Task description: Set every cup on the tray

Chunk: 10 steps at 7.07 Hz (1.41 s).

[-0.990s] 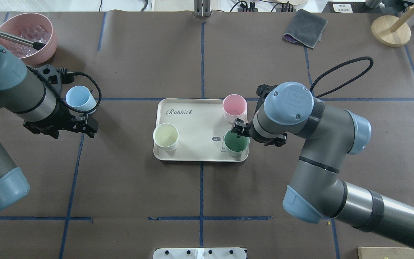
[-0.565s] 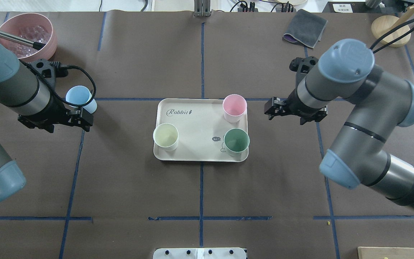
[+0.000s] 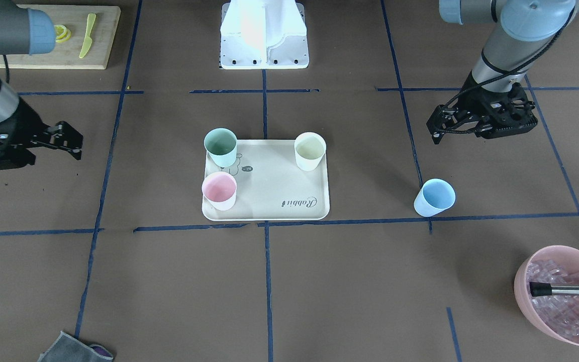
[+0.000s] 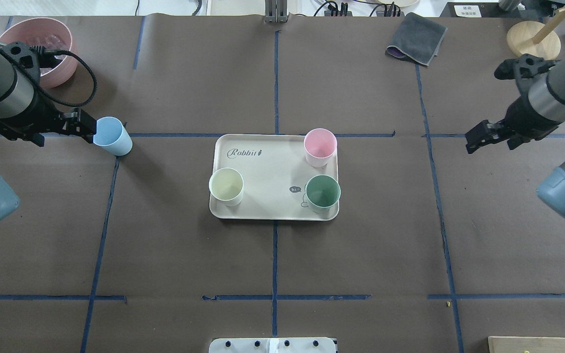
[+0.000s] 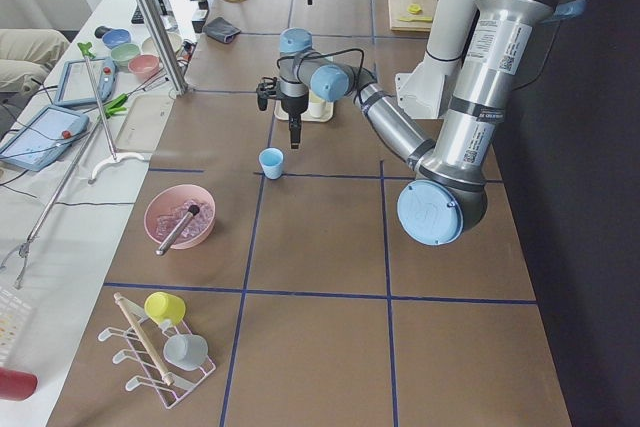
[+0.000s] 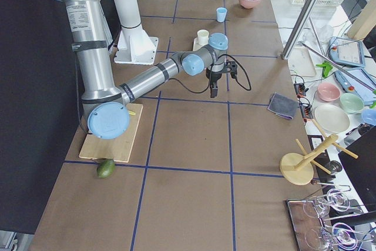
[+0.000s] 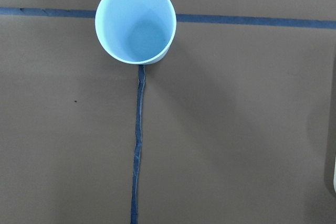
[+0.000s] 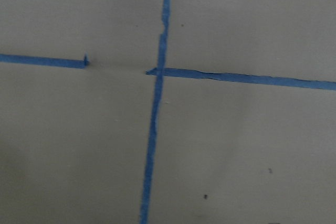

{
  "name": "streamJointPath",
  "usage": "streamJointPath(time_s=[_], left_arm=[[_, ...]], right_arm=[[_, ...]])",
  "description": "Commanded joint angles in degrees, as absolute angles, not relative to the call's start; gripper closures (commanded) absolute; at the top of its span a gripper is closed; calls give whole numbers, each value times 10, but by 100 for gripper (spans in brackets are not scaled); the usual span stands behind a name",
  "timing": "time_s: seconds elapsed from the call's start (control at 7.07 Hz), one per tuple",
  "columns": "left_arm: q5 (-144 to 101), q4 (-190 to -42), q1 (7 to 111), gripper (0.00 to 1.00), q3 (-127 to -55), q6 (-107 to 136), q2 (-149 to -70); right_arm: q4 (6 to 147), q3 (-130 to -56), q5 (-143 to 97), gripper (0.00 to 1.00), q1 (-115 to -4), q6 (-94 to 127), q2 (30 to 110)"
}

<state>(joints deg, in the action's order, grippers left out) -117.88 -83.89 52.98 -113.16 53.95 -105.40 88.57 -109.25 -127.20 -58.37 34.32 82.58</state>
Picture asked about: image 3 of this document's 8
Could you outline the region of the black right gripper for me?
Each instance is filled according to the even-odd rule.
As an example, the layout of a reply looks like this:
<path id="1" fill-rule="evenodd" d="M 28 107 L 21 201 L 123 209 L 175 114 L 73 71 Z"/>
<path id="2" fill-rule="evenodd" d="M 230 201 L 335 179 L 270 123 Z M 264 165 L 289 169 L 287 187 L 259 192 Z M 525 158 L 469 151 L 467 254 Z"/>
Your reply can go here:
<path id="1" fill-rule="evenodd" d="M 35 154 L 28 149 L 40 143 L 66 151 L 76 160 L 82 158 L 80 132 L 66 121 L 50 127 L 27 103 L 20 103 L 9 119 L 0 122 L 0 171 L 34 165 Z"/>

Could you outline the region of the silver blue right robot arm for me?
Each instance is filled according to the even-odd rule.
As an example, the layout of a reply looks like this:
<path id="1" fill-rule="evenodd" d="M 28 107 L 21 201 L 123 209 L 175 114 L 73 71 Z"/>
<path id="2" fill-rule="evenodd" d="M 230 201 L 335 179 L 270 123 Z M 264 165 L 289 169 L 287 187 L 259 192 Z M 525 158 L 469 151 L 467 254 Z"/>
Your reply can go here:
<path id="1" fill-rule="evenodd" d="M 0 1 L 0 55 L 36 55 L 53 51 L 54 23 L 41 10 Z M 0 78 L 0 171 L 34 165 L 33 147 L 62 150 L 82 158 L 83 136 L 67 122 L 49 126 Z"/>

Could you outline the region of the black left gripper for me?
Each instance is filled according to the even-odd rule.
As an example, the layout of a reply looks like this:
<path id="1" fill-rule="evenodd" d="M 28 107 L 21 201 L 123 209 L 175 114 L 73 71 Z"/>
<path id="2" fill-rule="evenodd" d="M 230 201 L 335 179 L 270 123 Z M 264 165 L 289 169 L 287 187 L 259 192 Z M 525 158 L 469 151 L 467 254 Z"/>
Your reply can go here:
<path id="1" fill-rule="evenodd" d="M 481 138 L 500 138 L 528 133 L 538 124 L 535 103 L 520 83 L 512 84 L 508 92 L 497 93 L 482 87 L 462 94 L 458 108 L 437 105 L 426 126 L 432 142 L 438 145 L 446 134 L 466 135 L 471 130 L 459 130 L 465 124 L 474 125 Z"/>

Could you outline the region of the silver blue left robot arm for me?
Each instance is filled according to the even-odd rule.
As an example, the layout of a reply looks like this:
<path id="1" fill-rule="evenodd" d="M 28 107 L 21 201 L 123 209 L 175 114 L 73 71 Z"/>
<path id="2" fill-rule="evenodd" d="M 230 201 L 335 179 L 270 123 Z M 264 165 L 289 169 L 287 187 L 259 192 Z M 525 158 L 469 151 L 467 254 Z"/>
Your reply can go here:
<path id="1" fill-rule="evenodd" d="M 440 1 L 448 23 L 496 25 L 462 88 L 436 106 L 426 126 L 434 144 L 445 135 L 492 139 L 538 124 L 521 80 L 579 13 L 579 1 Z"/>

